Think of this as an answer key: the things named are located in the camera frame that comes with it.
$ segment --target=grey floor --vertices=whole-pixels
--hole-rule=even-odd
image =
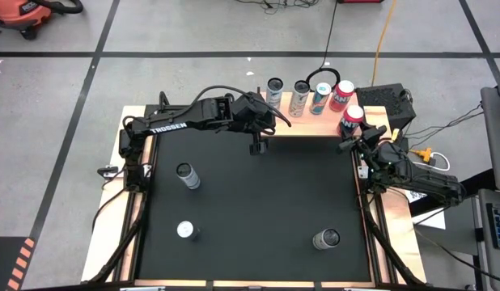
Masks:
[[[336,53],[327,61],[357,86],[371,83],[390,3],[337,7],[329,45]],[[500,0],[466,3],[491,52],[500,53]],[[156,103],[159,91],[185,104],[206,86],[253,90],[271,77],[291,86],[320,66],[334,1],[275,15],[233,0],[83,4],[85,13],[55,17],[37,40],[0,35],[0,236],[31,234],[45,193],[53,193],[25,289],[79,283],[101,193],[95,170],[110,159],[123,106]],[[410,131],[446,124],[476,107],[483,86],[495,85],[459,0],[398,1],[382,50],[392,55],[379,59],[375,84],[401,82],[412,91],[418,117]],[[421,148],[448,156],[450,173],[465,179],[491,167],[485,138],[477,117]],[[435,285],[473,283],[471,270],[439,250],[422,244],[422,258]]]

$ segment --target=red vacuum cleaner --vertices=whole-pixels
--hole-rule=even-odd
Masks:
[[[77,14],[83,11],[80,0],[74,6],[46,0],[0,0],[0,27],[20,31],[26,40],[36,38],[37,28],[46,23],[52,13]]]

